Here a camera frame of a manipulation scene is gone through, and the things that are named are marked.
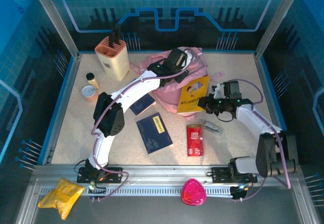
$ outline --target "yellow packet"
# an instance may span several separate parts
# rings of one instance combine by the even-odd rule
[[[60,178],[56,189],[50,191],[38,204],[39,208],[56,208],[63,220],[66,220],[70,210],[85,187]]]

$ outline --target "navy blue book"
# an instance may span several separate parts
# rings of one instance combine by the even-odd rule
[[[173,144],[160,113],[153,114],[136,123],[148,154]]]
[[[154,98],[152,98],[150,94],[146,94],[139,100],[137,100],[135,103],[133,103],[130,109],[136,116],[138,116],[154,104],[156,104]]]

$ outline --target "glass enclosure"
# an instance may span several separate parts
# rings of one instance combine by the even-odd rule
[[[0,7],[0,222],[13,223],[70,55],[38,0],[1,0]],[[29,139],[40,147],[22,144]]]
[[[39,0],[0,1],[0,179],[11,186],[0,191],[1,209],[6,210],[0,222],[11,223],[31,163],[36,164],[55,119],[72,59]],[[281,2],[52,1],[78,50],[91,53],[117,23],[130,52],[179,46],[254,52]],[[262,58],[308,176],[324,174],[323,4],[295,0]],[[316,205],[322,215],[322,206]]]
[[[323,2],[295,0],[264,53],[287,128],[296,135],[305,176],[323,175],[324,167]],[[313,199],[318,208],[320,199]]]
[[[93,51],[115,23],[129,51],[255,50],[280,1],[53,0],[80,51]]]

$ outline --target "speckled tabletop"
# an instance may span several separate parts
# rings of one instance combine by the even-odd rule
[[[148,54],[129,54],[130,62],[139,64]],[[208,63],[208,73],[225,72],[216,84],[235,78],[247,79],[261,87],[260,78],[253,55],[204,53]],[[83,54],[72,93],[69,99],[62,128],[59,134],[52,163],[73,164],[89,157],[94,144],[90,132],[94,125],[93,112],[96,103],[87,102],[81,95],[81,90],[88,84],[86,74],[92,72],[100,84],[99,93],[112,93],[128,83],[137,74],[129,71],[126,77],[117,82],[105,74],[95,54]],[[260,99],[259,93],[250,85],[240,83],[240,91],[244,98],[251,101]],[[267,103],[256,106],[268,119],[270,114]],[[147,154],[136,121],[159,112],[171,136],[173,145],[151,154]],[[230,119],[228,113],[220,115]],[[201,157],[187,156],[186,125],[198,123],[201,119],[219,125],[224,129],[218,136],[212,132],[203,131],[205,154]],[[166,111],[159,103],[150,107],[136,117],[131,110],[125,113],[125,127],[115,137],[109,154],[109,164],[144,164],[144,165],[210,165],[227,164],[232,157],[255,156],[258,140],[249,130],[237,120],[230,123],[219,121],[215,115],[198,113],[196,118],[187,121],[184,117]]]

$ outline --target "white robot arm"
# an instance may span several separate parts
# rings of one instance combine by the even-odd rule
[[[255,157],[238,157],[230,160],[229,166],[232,166],[233,172],[255,173],[263,177],[285,174],[289,185],[288,172],[295,172],[298,166],[295,137],[267,120],[249,99],[242,99],[237,80],[248,82],[243,79],[225,82],[223,83],[225,98],[216,99],[210,94],[200,98],[198,106],[216,116],[223,112],[231,113],[233,118],[242,122],[259,140]]]
[[[160,64],[161,61],[153,63],[129,85],[111,95],[102,93],[99,96],[94,113],[97,127],[93,130],[97,139],[92,154],[86,160],[86,168],[93,176],[108,164],[111,144],[116,134],[124,127],[126,110],[141,97],[164,86],[171,79],[181,82],[188,74],[187,67],[194,59],[197,58],[194,58],[190,51],[174,49],[163,64]]]
[[[125,125],[126,110],[142,96],[163,86],[171,79],[180,82],[188,74],[186,68],[191,61],[193,61],[191,53],[174,49],[163,64],[160,64],[160,61],[153,63],[147,71],[126,87],[111,95],[102,93],[99,96],[94,113],[95,127],[92,132],[97,139],[93,153],[86,160],[86,168],[93,176],[97,176],[100,169],[107,166],[112,141]],[[298,165],[294,136],[283,132],[281,128],[265,119],[253,108],[249,99],[242,99],[237,81],[224,83],[224,95],[224,99],[215,99],[213,94],[210,94],[201,98],[198,106],[216,116],[224,111],[230,112],[233,118],[242,122],[259,140],[256,157],[231,159],[230,164],[234,165],[234,171],[259,173],[263,177],[285,173],[288,179],[288,172],[295,172]],[[279,145],[280,154],[275,151],[276,145]]]

